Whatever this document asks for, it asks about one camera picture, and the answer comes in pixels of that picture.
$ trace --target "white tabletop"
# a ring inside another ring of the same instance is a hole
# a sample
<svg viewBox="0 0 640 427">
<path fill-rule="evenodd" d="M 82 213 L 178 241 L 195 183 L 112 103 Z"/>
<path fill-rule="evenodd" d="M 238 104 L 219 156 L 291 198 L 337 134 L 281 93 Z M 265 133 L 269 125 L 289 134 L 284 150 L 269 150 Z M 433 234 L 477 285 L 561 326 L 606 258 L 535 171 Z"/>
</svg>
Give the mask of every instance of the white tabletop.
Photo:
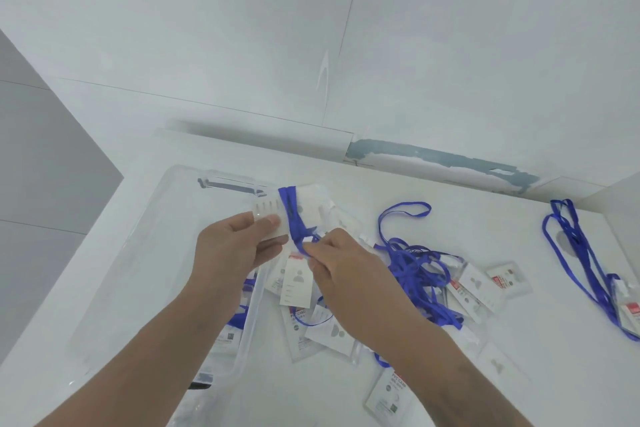
<svg viewBox="0 0 640 427">
<path fill-rule="evenodd" d="M 399 201 L 427 201 L 423 220 L 390 218 L 409 243 L 463 255 L 484 267 L 516 261 L 534 293 L 512 300 L 489 333 L 531 378 L 518 407 L 537 426 L 633 425 L 640 413 L 640 346 L 626 339 L 573 285 L 544 239 L 548 205 L 222 140 L 159 130 L 84 239 L 0 367 L 0 424 L 31 426 L 67 394 L 66 345 L 163 173 L 173 164 L 253 176 L 279 185 L 324 183 L 372 236 L 378 214 Z M 633 274 L 604 218 L 580 223 L 607 271 Z M 574 270 L 579 266 L 571 261 Z M 293 365 L 276 297 L 266 293 L 228 425 L 376 425 L 363 403 L 380 368 L 326 351 Z M 407 425 L 430 425 L 416 408 Z"/>
</svg>

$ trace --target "person's left hand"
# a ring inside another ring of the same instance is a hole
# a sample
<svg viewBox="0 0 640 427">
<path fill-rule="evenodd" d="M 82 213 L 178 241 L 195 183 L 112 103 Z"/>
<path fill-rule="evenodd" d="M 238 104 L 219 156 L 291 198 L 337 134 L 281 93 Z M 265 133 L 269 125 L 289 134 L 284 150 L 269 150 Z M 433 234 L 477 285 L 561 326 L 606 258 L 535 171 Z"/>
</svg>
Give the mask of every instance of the person's left hand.
<svg viewBox="0 0 640 427">
<path fill-rule="evenodd" d="M 204 294 L 222 308 L 226 321 L 233 317 L 249 272 L 282 252 L 289 237 L 262 241 L 280 224 L 277 215 L 253 222 L 251 212 L 209 225 L 198 235 L 193 270 L 185 293 Z"/>
</svg>

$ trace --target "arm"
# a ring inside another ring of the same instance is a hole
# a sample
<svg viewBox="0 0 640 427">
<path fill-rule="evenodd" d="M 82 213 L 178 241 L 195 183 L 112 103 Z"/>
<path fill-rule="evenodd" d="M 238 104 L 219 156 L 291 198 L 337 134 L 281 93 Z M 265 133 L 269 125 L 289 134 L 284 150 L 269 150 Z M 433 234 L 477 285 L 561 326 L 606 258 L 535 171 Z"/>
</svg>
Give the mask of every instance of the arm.
<svg viewBox="0 0 640 427">
<path fill-rule="evenodd" d="M 394 367 L 438 427 L 531 427 L 449 335 L 422 317 L 385 264 L 347 232 L 333 230 L 305 249 L 340 324 Z"/>
<path fill-rule="evenodd" d="M 246 276 L 282 251 L 287 237 L 260 242 L 278 222 L 254 223 L 249 212 L 204 229 L 182 292 L 38 427 L 164 427 L 234 315 Z"/>
</svg>

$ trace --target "forearm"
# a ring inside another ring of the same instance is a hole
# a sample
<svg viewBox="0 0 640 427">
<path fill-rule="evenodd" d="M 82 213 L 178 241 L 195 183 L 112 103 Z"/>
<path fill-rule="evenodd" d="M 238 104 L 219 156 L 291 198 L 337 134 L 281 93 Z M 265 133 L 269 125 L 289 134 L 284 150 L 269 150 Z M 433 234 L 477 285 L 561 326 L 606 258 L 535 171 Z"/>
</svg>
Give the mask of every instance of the forearm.
<svg viewBox="0 0 640 427">
<path fill-rule="evenodd" d="M 398 327 L 410 339 L 389 345 L 385 358 L 437 427 L 531 427 L 444 330 L 424 319 Z"/>
<path fill-rule="evenodd" d="M 225 324 L 187 289 L 38 427 L 164 427 Z"/>
</svg>

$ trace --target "peeling paint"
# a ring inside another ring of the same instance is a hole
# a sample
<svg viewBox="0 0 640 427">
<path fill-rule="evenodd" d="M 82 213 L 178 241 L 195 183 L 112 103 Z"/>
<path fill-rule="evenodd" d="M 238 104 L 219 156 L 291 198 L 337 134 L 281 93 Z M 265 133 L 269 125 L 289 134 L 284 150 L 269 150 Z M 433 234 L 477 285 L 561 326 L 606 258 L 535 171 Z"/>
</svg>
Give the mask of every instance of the peeling paint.
<svg viewBox="0 0 640 427">
<path fill-rule="evenodd" d="M 397 144 L 385 140 L 361 139 L 352 142 L 347 149 L 346 157 L 354 160 L 363 159 L 369 154 L 398 155 L 405 157 L 417 157 L 425 162 L 440 164 L 445 167 L 463 167 L 473 171 L 482 172 L 488 176 L 495 176 L 507 181 L 509 184 L 519 187 L 519 194 L 526 192 L 531 185 L 540 178 L 519 171 L 514 165 L 500 164 L 490 160 L 476 159 L 464 155 L 426 149 L 409 144 Z"/>
</svg>

